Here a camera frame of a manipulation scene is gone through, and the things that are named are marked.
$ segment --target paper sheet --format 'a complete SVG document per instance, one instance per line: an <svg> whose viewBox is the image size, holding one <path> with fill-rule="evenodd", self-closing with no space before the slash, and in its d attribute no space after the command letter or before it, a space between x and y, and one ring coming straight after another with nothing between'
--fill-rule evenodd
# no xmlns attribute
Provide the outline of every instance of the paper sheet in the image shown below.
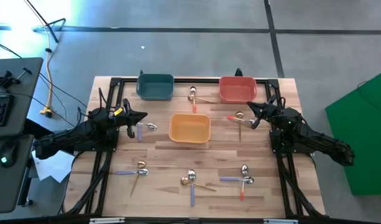
<svg viewBox="0 0 381 224"><path fill-rule="evenodd" d="M42 160L36 158L35 151L32 151L32 157L40 180L52 176L59 183L70 173L74 160L73 155L63 151L58 151L54 156Z"/></svg>

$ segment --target gray floor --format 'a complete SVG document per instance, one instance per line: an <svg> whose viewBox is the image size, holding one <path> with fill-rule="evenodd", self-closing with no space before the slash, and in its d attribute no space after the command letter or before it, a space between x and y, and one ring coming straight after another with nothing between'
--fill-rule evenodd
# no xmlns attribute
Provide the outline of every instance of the gray floor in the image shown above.
<svg viewBox="0 0 381 224"><path fill-rule="evenodd" d="M263 0L88 2L67 0L43 6L42 1L34 1L34 4L48 20L65 16L71 26L268 27ZM270 4L278 29L381 29L381 0L271 0ZM23 16L28 23L37 24L31 12L24 12ZM140 69L177 76L218 77L232 75L241 67L246 75L253 77L277 77L269 34L58 34L61 42L57 47L51 46L55 49L50 64L53 82L85 103L94 76L138 75ZM331 134L324 108L358 83L381 72L381 35L280 34L277 39L285 76L296 78L305 118L315 130ZM0 42L22 56L45 58L44 33L23 35L15 30L0 31ZM3 50L0 56L14 57ZM45 84L39 82L35 97L45 101L46 94ZM58 95L67 108L69 122L74 123L78 103ZM53 108L64 113L55 98ZM33 102L29 118L52 130L70 127L60 119L39 115L41 109L42 106ZM316 155L316 163L327 215L381 222L381 195L355 197L341 166L321 154ZM63 189L64 185L52 179L34 182L30 196L35 205L17 208L0 215L0 219L55 215ZM51 191L61 194L52 195Z"/></svg>

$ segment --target wooden tabletop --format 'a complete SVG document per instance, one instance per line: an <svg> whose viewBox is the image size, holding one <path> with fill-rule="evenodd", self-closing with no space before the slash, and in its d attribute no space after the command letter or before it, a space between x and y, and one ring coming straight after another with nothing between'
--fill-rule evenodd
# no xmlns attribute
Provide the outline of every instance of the wooden tabletop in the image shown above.
<svg viewBox="0 0 381 224"><path fill-rule="evenodd" d="M112 77L95 77L88 110L99 106L98 88L107 96ZM292 78L278 79L280 92L287 99L286 107L301 112L301 105ZM148 112L143 123L154 123L156 131L143 131L143 141L130 139L126 127L119 135L117 151L113 154L103 216L117 217L214 217L214 218L284 218L284 206L277 161L271 153L270 125L261 121L255 130L242 126L239 142L239 125L227 120L227 115L243 111L245 118L253 113L247 105L224 105L219 102L218 84L176 83L171 101L144 101L135 93L136 83L126 83L123 99L127 98L133 110ZM197 114L211 118L211 139L205 144L186 144L170 140L168 130L171 115L192 114L188 101L189 89L197 87L197 96L218 104L197 103ZM258 103L266 102L263 85L257 85ZM90 184L95 152L84 152L73 165L67 187L65 208L70 209L84 194ZM116 175L118 170L136 170L137 162L147 163L150 174L139 177L137 187L130 197L135 175ZM323 201L312 160L294 154L296 176L300 189L321 213ZM240 201L240 182L220 182L219 177L240 177L240 167L249 166L249 175L255 181L245 187L245 200ZM216 192L196 187L196 203L190 206L190 186L180 184L188 170L197 174L195 183L216 189ZM295 203L291 190L293 211ZM98 200L99 188L94 197Z"/></svg>

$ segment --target yellow bowl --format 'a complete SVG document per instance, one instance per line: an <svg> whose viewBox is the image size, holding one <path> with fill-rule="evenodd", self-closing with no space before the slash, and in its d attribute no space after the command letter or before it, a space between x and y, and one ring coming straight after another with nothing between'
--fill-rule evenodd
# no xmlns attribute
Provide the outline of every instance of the yellow bowl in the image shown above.
<svg viewBox="0 0 381 224"><path fill-rule="evenodd" d="M200 114L174 114L170 120L170 139L176 142L205 143L211 135L211 120Z"/></svg>

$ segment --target computer mouse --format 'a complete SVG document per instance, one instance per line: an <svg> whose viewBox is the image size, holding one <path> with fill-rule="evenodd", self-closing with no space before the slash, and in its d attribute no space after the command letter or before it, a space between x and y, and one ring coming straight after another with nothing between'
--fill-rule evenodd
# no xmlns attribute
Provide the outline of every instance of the computer mouse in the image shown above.
<svg viewBox="0 0 381 224"><path fill-rule="evenodd" d="M19 147L18 140L6 141L0 149L0 163L3 167L11 167L16 163L17 150Z"/></svg>

